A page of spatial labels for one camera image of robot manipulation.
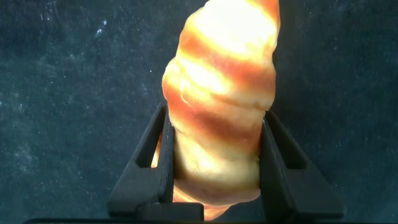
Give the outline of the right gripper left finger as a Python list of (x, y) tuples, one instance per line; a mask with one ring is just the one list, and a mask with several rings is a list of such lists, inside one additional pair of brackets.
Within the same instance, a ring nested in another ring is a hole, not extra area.
[(107, 201), (110, 216), (132, 215), (144, 203), (172, 201), (174, 137), (167, 103), (161, 101)]

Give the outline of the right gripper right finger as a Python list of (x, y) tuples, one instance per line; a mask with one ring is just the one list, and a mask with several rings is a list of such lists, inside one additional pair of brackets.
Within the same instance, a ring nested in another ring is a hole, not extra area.
[(260, 189), (268, 223), (318, 223), (344, 217), (344, 203), (273, 111), (261, 133)]

